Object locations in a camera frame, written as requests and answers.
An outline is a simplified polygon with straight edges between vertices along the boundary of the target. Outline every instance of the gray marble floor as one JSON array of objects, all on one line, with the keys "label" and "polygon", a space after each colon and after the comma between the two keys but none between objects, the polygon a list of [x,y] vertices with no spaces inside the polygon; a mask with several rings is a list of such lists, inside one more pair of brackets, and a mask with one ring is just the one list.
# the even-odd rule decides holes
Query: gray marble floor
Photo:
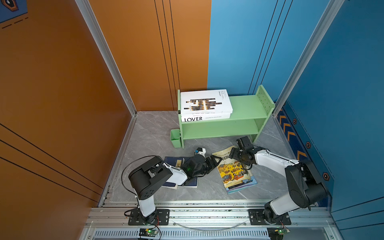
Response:
[{"label": "gray marble floor", "polygon": [[[169,140],[171,129],[179,128],[176,111],[143,111],[138,112],[137,121],[129,141],[124,159],[117,172],[117,178],[113,182],[111,202],[134,202],[133,194],[123,188],[120,181],[122,170],[135,159],[147,155],[165,156],[193,156],[198,147],[207,150],[206,156],[213,152],[223,150],[236,145],[236,139],[242,136],[217,137],[207,139],[186,140],[185,148],[174,148]],[[286,148],[279,129],[273,119],[269,119],[264,127],[256,145],[268,148],[270,151],[285,157],[292,157]],[[123,181],[128,189],[132,189],[128,174],[130,171],[149,160],[139,160],[129,166],[123,173]],[[155,194],[155,201],[170,200],[233,200],[233,199],[274,199],[288,191],[286,179],[280,174],[256,165],[252,167],[252,173],[258,182],[257,185],[228,195],[215,169],[210,174],[199,178],[197,188],[179,187],[177,190],[161,187]]]}]

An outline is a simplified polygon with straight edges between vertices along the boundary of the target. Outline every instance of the orange wall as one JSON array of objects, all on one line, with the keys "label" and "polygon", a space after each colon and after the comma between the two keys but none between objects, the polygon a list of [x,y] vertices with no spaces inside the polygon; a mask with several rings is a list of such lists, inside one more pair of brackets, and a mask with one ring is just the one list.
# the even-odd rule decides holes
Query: orange wall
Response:
[{"label": "orange wall", "polygon": [[77,239],[131,116],[76,3],[27,5],[0,28],[1,236]]},{"label": "orange wall", "polygon": [[177,110],[178,89],[207,88],[210,0],[90,3],[138,111]]}]

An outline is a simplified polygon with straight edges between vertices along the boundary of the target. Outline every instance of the stack of books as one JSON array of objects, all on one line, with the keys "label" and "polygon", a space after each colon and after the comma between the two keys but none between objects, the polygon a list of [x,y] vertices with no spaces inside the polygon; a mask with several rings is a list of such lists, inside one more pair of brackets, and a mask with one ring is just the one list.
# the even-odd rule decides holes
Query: stack of books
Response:
[{"label": "stack of books", "polygon": [[240,162],[229,158],[231,146],[212,155],[221,157],[223,160],[217,166],[218,172],[228,194],[252,187],[257,184],[255,177],[250,170],[244,169]]},{"label": "stack of books", "polygon": [[228,119],[233,112],[226,89],[180,93],[182,122]]}]

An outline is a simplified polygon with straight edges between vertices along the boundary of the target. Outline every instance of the green pen holder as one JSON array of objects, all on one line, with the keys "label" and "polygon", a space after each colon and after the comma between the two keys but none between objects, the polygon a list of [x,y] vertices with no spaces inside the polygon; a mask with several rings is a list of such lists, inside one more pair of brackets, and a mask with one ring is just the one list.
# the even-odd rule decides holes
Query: green pen holder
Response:
[{"label": "green pen holder", "polygon": [[175,148],[181,147],[180,129],[170,131],[170,141]]}]

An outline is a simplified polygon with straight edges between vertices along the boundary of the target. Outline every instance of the ventilation grille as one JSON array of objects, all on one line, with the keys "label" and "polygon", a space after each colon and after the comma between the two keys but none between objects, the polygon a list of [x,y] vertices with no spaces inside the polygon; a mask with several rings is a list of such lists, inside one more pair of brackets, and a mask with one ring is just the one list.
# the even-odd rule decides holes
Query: ventilation grille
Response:
[{"label": "ventilation grille", "polygon": [[255,237],[268,237],[268,231],[266,228],[261,228],[260,230],[232,230],[232,231],[188,231],[188,230],[163,230],[161,231],[162,237],[161,238],[170,238],[170,239],[180,239],[180,238],[195,238],[195,239],[201,239],[201,238],[217,238],[222,237],[226,239],[233,239],[233,238],[252,238]]},{"label": "ventilation grille", "polygon": [[114,230],[113,228],[110,229],[101,229],[96,230],[94,237],[135,237],[137,236],[137,229],[134,228],[133,230]]},{"label": "ventilation grille", "polygon": [[[189,231],[180,228],[160,228],[162,240],[182,239],[270,239],[266,228],[244,228],[232,231]],[[139,228],[98,228],[94,238],[136,239]]]}]

